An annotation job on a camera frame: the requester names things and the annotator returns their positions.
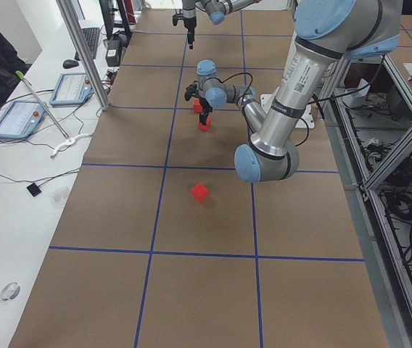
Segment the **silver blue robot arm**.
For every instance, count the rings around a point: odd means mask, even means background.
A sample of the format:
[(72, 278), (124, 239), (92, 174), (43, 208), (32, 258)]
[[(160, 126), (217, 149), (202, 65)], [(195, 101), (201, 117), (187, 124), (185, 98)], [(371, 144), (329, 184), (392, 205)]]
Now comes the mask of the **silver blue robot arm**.
[(195, 28), (197, 26), (197, 16), (196, 16), (197, 3), (200, 3), (202, 5), (202, 9), (207, 13), (211, 22), (214, 25), (218, 25), (224, 21), (226, 15), (229, 15), (233, 12), (237, 12), (252, 4), (256, 4), (258, 3), (258, 1), (253, 1), (253, 0), (182, 1), (182, 8), (179, 13), (175, 13), (173, 15), (172, 22), (174, 26), (177, 26), (179, 21), (182, 21), (184, 23), (184, 27), (187, 29), (187, 43), (188, 43), (189, 49), (194, 48)]
[(205, 106), (235, 104), (252, 131), (248, 143), (234, 154), (243, 181), (279, 181), (297, 170), (299, 155), (290, 136), (327, 68), (342, 58), (393, 51), (399, 43), (402, 10), (401, 1), (300, 1), (293, 17), (296, 51), (269, 110), (250, 87), (220, 81), (213, 61), (197, 64), (197, 93)]

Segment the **red block near arm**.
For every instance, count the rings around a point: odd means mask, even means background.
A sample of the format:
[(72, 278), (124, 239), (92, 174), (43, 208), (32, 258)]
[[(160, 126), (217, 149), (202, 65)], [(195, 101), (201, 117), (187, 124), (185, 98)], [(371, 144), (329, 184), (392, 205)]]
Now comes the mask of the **red block near arm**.
[(209, 191), (205, 185), (198, 183), (191, 188), (191, 195), (197, 202), (203, 202), (208, 197)]

